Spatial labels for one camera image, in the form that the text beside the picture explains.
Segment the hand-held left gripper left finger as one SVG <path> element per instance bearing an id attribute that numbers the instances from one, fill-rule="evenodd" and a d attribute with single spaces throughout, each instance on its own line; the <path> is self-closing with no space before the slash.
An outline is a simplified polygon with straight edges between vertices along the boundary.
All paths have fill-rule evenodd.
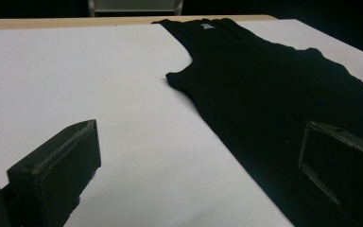
<path id="1" fill-rule="evenodd" d="M 63 227 L 101 167 L 96 121 L 60 131 L 8 170 L 16 227 Z"/>

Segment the black tank top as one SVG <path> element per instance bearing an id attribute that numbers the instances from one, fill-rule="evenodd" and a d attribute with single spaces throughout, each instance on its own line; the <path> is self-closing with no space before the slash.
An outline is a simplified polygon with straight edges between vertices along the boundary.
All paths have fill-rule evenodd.
<path id="1" fill-rule="evenodd" d="M 306 124 L 363 139 L 363 81 L 314 48 L 268 42 L 229 19 L 164 21 L 191 63 L 167 75 L 294 227 L 359 227 L 299 168 Z"/>

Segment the white table cover sheet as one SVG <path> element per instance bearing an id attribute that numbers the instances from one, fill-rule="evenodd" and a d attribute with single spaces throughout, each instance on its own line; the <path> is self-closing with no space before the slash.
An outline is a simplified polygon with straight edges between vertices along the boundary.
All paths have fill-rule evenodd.
<path id="1" fill-rule="evenodd" d="M 164 21 L 0 30 L 0 185 L 65 128 L 97 124 L 101 167 L 63 227 L 294 227 L 167 75 L 191 63 Z M 235 22 L 317 49 L 363 81 L 363 53 L 296 20 Z"/>

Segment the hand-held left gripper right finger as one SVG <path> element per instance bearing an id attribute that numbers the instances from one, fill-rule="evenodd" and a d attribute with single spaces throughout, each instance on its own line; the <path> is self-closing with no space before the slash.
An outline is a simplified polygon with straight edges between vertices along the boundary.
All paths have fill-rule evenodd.
<path id="1" fill-rule="evenodd" d="M 363 139 L 338 127 L 309 121 L 299 168 L 342 214 L 363 227 Z"/>

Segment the white table frame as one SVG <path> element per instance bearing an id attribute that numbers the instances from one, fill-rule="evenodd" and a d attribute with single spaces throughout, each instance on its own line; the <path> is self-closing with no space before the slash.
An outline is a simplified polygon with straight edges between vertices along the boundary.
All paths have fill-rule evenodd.
<path id="1" fill-rule="evenodd" d="M 181 15 L 184 0 L 88 0 L 91 16 Z"/>

